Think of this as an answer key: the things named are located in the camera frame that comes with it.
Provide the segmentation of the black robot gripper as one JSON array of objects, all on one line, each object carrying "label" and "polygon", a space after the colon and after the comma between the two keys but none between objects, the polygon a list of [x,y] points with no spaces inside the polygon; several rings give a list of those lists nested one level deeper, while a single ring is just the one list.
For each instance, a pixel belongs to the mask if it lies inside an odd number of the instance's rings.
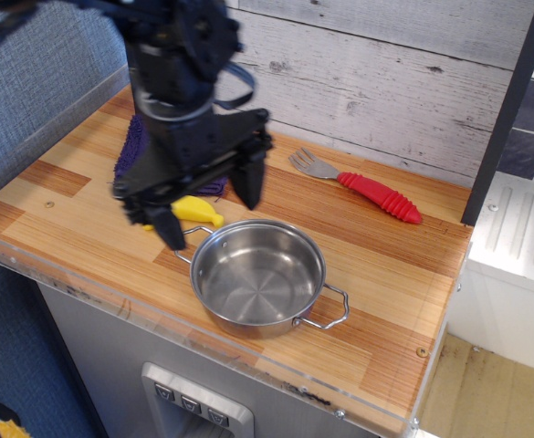
[{"label": "black robot gripper", "polygon": [[113,180],[112,189],[130,223],[152,224],[172,250],[185,249],[171,203],[220,177],[227,178],[247,209],[258,206],[265,159],[272,148],[267,110],[208,111],[183,122],[138,115],[149,136],[148,146],[124,176]]}]

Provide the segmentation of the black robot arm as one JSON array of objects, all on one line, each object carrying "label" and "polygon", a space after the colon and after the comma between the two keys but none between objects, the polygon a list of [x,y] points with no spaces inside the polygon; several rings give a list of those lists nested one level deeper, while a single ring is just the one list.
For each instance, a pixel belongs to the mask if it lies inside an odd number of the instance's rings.
[{"label": "black robot arm", "polygon": [[248,208],[260,201],[271,146],[265,109],[215,95],[239,24],[222,1],[0,1],[0,188],[120,82],[111,20],[126,47],[147,144],[112,191],[129,220],[184,248],[175,201],[228,178]]}]

